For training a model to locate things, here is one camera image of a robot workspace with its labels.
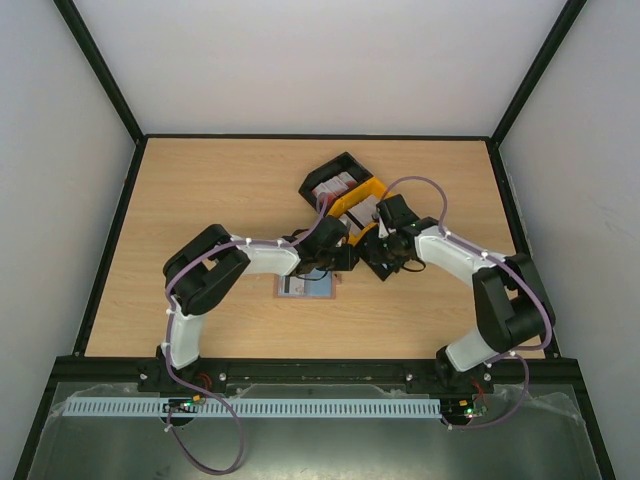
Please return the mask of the white magnetic stripe card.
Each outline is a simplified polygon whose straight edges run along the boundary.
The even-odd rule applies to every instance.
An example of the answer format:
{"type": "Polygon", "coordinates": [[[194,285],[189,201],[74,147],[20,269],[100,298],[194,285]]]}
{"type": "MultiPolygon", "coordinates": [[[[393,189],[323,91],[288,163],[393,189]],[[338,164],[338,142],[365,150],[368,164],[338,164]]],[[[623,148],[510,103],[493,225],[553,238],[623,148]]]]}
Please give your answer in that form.
{"type": "Polygon", "coordinates": [[[297,277],[282,277],[279,283],[279,295],[304,297],[306,295],[306,281],[297,277]]]}

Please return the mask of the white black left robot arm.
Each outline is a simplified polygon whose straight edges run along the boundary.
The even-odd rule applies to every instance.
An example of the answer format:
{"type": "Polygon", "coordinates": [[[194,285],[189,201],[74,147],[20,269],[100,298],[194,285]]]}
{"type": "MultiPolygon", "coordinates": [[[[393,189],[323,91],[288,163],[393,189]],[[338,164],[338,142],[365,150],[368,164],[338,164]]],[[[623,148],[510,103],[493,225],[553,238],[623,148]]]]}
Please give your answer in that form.
{"type": "Polygon", "coordinates": [[[269,240],[232,235],[220,224],[203,230],[163,267],[168,320],[151,386],[158,390],[189,386],[190,377],[179,372],[199,360],[207,315],[241,277],[353,270],[359,254],[348,234],[340,220],[324,215],[296,235],[269,240]]]}

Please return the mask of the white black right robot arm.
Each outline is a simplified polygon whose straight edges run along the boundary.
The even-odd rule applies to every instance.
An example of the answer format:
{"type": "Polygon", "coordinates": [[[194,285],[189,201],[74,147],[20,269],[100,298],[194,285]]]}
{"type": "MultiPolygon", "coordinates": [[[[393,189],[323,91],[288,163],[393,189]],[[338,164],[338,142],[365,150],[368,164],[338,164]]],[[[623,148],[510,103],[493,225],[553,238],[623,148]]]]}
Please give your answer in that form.
{"type": "Polygon", "coordinates": [[[414,261],[453,275],[473,293],[475,326],[436,353],[438,384],[455,392],[480,380],[486,366],[524,351],[526,343],[552,338],[555,314],[532,260],[505,256],[453,234],[438,220],[419,218],[400,195],[378,202],[377,233],[367,241],[373,263],[399,271],[414,261]]]}

